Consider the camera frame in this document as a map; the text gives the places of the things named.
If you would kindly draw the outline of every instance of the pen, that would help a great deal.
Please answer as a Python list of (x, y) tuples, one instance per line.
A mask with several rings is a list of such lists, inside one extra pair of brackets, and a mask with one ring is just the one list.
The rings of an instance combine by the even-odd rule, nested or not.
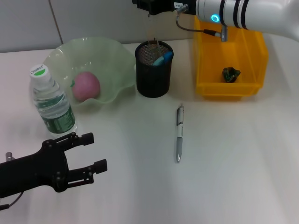
[(177, 130), (178, 130), (177, 153), (176, 153), (177, 162), (180, 162), (182, 157), (183, 123), (184, 123), (184, 107), (181, 104), (181, 106), (177, 110)]

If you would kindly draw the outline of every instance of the white table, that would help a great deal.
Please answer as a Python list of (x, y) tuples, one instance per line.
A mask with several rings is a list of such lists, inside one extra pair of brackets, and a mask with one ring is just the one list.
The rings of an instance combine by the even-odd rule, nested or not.
[[(169, 41), (171, 88), (134, 89), (75, 111), (95, 144), (67, 152), (70, 169), (107, 159), (95, 183), (56, 193), (39, 187), (0, 212), (1, 224), (298, 224), (299, 44), (265, 35), (264, 88), (238, 103), (194, 95), (191, 40)], [(125, 45), (134, 51), (137, 44)], [(29, 98), (28, 70), (51, 50), (0, 54), (0, 161), (39, 150), (47, 132)], [(185, 106), (183, 156), (175, 163), (175, 112)], [(10, 203), (16, 196), (1, 200)]]

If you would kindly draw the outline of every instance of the pink ball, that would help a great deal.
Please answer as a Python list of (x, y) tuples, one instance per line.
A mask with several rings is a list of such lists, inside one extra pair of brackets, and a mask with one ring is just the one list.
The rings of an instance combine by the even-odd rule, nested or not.
[(74, 97), (81, 102), (96, 98), (100, 93), (100, 82), (91, 72), (80, 72), (74, 79), (72, 92)]

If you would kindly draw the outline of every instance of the green rock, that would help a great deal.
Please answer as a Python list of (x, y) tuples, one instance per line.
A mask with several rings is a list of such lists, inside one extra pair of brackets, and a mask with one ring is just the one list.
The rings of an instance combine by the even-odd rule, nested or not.
[(234, 68), (225, 68), (222, 71), (222, 74), (227, 83), (234, 83), (237, 80), (238, 76), (241, 74), (241, 72)]

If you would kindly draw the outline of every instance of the wall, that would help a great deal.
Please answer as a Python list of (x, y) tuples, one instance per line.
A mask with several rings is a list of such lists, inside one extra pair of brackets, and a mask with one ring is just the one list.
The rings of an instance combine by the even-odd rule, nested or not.
[(0, 53), (60, 44), (48, 0), (0, 0)]
[[(176, 27), (172, 12), (152, 16), (137, 9), (132, 0), (51, 0), (63, 42), (105, 36), (122, 43), (192, 38)], [(193, 27), (193, 16), (180, 23)], [(0, 0), (0, 53), (53, 49), (61, 45), (48, 0)]]

